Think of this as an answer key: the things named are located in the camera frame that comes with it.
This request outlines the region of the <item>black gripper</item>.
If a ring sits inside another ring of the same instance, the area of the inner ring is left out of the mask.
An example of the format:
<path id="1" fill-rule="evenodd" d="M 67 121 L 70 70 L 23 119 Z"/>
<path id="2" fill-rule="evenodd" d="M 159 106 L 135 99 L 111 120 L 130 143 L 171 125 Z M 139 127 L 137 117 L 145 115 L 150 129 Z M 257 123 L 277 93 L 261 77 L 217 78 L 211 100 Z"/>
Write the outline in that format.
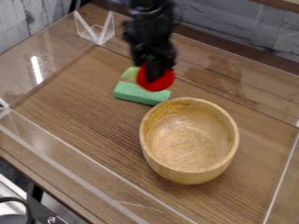
<path id="1" fill-rule="evenodd" d="M 123 40 L 130 44 L 130 51 L 137 67 L 146 64 L 146 78 L 155 82 L 165 69 L 173 68 L 178 56 L 171 42 L 175 15 L 173 11 L 133 11 L 131 19 L 123 21 Z"/>

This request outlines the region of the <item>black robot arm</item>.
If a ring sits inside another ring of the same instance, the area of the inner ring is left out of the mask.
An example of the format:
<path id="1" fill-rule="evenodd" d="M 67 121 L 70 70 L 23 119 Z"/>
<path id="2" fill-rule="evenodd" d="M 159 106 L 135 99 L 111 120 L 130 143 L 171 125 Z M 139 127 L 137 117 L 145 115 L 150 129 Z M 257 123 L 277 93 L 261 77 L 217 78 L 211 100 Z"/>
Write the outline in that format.
<path id="1" fill-rule="evenodd" d="M 177 49 L 174 0 L 130 0 L 131 19 L 123 22 L 123 40 L 137 66 L 145 66 L 146 81 L 154 83 L 174 69 Z"/>

